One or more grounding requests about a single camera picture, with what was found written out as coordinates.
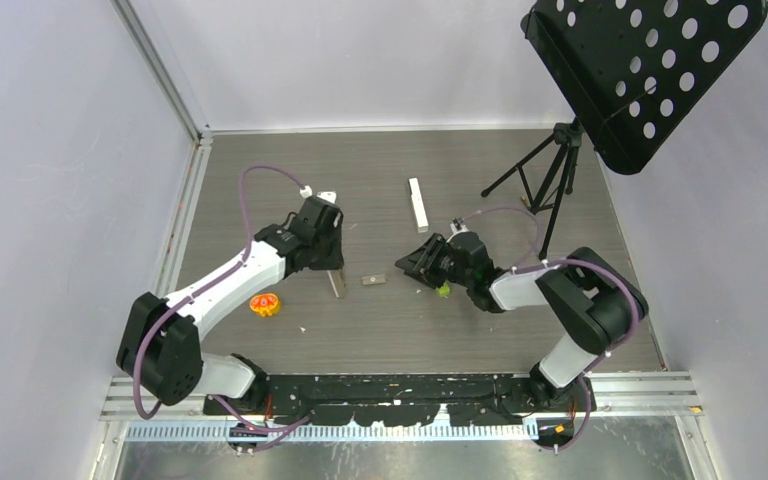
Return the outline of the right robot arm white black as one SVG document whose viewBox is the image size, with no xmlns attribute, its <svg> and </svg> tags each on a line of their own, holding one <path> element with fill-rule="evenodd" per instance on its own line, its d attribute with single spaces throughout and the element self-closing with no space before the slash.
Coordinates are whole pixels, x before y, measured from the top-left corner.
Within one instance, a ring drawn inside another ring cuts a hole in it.
<svg viewBox="0 0 768 480">
<path fill-rule="evenodd" d="M 495 265 L 477 233 L 432 235 L 397 269 L 430 288 L 463 287 L 480 310 L 500 314 L 548 306 L 564 334 L 530 371 L 534 403 L 556 410 L 583 375 L 627 340 L 648 315 L 644 295 L 589 247 L 529 268 Z"/>
</svg>

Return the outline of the slim white remote control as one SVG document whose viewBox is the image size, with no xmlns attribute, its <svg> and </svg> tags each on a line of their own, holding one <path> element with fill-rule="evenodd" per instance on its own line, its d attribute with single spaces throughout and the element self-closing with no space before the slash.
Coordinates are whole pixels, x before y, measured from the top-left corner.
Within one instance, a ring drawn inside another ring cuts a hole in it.
<svg viewBox="0 0 768 480">
<path fill-rule="evenodd" d="M 429 222 L 418 179 L 415 177 L 409 178 L 408 186 L 417 232 L 426 233 L 429 230 Z"/>
</svg>

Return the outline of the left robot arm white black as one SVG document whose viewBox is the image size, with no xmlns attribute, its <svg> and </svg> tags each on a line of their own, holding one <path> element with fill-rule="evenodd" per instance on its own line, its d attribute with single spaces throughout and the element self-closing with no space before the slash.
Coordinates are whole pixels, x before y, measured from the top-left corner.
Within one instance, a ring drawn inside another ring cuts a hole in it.
<svg viewBox="0 0 768 480">
<path fill-rule="evenodd" d="M 132 304 L 116 365 L 166 406 L 190 395 L 219 395 L 244 414 L 267 398 L 265 374 L 240 355 L 203 351 L 207 334 L 256 294 L 309 269 L 338 271 L 343 213 L 331 191 L 304 200 L 282 224 L 258 231 L 252 244 L 199 281 Z"/>
</svg>

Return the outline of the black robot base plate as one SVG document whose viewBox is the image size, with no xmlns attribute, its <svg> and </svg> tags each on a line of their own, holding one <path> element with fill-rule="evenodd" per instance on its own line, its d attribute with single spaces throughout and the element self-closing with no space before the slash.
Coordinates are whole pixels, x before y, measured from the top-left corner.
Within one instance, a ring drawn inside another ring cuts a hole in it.
<svg viewBox="0 0 768 480">
<path fill-rule="evenodd" d="M 569 418 L 595 408 L 589 383 L 557 390 L 515 374 L 260 374 L 242 398 L 208 399 L 203 411 L 236 411 L 280 426 L 302 419 L 314 426 L 427 426 L 446 417 L 465 427 L 513 425 L 535 413 Z"/>
</svg>

